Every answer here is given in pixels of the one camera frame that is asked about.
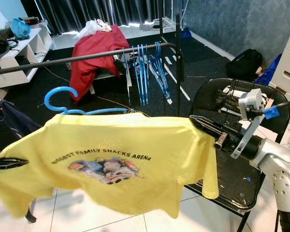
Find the black backpack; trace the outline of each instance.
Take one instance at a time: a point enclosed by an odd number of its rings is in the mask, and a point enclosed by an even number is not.
[[[0,30],[0,55],[1,56],[4,56],[10,49],[18,45],[17,40],[9,40],[12,37],[14,37],[14,34],[10,28]],[[9,41],[13,41],[16,44],[10,45]]]
[[[226,65],[230,78],[253,81],[257,79],[256,71],[262,64],[262,55],[254,49],[248,49],[239,54]]]

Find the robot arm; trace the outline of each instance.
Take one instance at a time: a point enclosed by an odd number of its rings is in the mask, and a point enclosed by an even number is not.
[[[221,125],[202,116],[189,118],[195,127],[215,138],[216,149],[235,159],[242,156],[251,166],[265,173],[273,184],[282,231],[290,232],[290,150],[253,135],[264,118],[260,114],[263,110],[260,89],[243,94],[239,106],[242,119],[251,121],[247,129],[238,122]]]

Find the black floor mat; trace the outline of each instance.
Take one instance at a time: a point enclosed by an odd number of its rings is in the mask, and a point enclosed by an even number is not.
[[[175,43],[174,33],[166,33],[165,38]],[[159,40],[159,35],[151,35],[140,38],[128,39],[130,45],[137,44],[153,44]],[[185,81],[182,83],[182,87],[188,93],[191,101],[188,101],[181,94],[181,108],[180,115],[188,116],[192,101],[196,91],[207,80],[212,78],[226,77],[225,65],[228,59],[221,57],[207,46],[198,42],[193,38],[184,38],[181,40],[182,51],[185,57]],[[45,60],[55,60],[60,58],[71,57],[73,48],[66,48],[60,50],[50,51]],[[166,51],[166,55],[172,58],[172,53]],[[47,67],[55,75],[69,80],[71,71],[69,71],[65,64],[49,66]],[[169,68],[173,75],[176,74],[176,64],[169,65]],[[44,96],[50,90],[59,86],[69,86],[69,83],[59,77],[54,76],[45,68],[39,68],[28,84],[12,87],[5,97],[5,100],[13,102],[23,113],[31,117],[40,125],[44,125],[46,121],[51,119],[56,112],[50,111],[45,107]],[[149,105],[140,106],[140,100],[138,96],[138,88],[136,81],[132,79],[133,87],[130,90],[131,94],[131,108],[143,111],[150,116],[175,116],[176,115],[176,84],[167,76],[167,81],[170,87],[172,105],[165,103],[163,100],[162,92],[150,73],[150,89],[149,89]],[[67,92],[61,92],[56,94],[51,99],[51,104],[55,106],[65,106],[68,109],[82,109],[84,111],[91,111],[95,109],[103,108],[122,108],[113,102],[109,102],[98,97],[110,99],[123,105],[128,106],[128,93],[126,77],[118,79],[116,77],[106,78],[94,81],[94,87],[96,94],[91,95],[88,93],[79,102],[78,105],[70,98]],[[0,133],[0,149],[3,149],[6,145],[11,143],[12,139],[9,139],[6,134],[4,136]]]

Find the blue bag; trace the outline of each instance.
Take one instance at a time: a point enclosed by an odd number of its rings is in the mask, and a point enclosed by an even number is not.
[[[255,80],[255,83],[262,84],[262,85],[268,85],[270,81],[272,80],[275,70],[278,66],[278,63],[280,61],[281,55],[278,55],[276,59],[272,62],[272,64],[269,66],[269,68],[265,71],[265,73],[260,76],[257,80]]]
[[[25,24],[24,21],[15,18],[13,19],[11,30],[17,38],[21,39],[29,36],[31,27]]]

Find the t-shirt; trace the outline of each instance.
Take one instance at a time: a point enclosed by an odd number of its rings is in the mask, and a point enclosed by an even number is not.
[[[0,198],[21,217],[54,188],[81,188],[124,214],[163,209],[176,218],[184,185],[203,179],[203,196],[218,196],[213,144],[188,118],[56,115],[0,153],[29,161],[0,170]]]

